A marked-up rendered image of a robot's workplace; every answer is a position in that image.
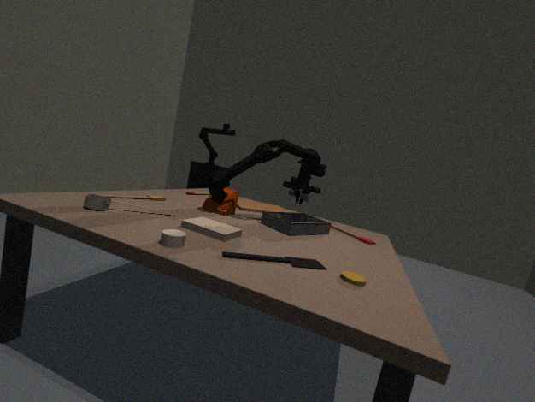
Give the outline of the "yellow flat disc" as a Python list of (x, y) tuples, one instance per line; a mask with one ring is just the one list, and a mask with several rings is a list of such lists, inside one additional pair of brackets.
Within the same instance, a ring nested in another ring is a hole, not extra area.
[(347, 281), (350, 284), (354, 284), (354, 286), (359, 286), (359, 287), (366, 286), (367, 280), (365, 279), (365, 277), (357, 273), (350, 272), (350, 271), (342, 271), (340, 277), (344, 281)]

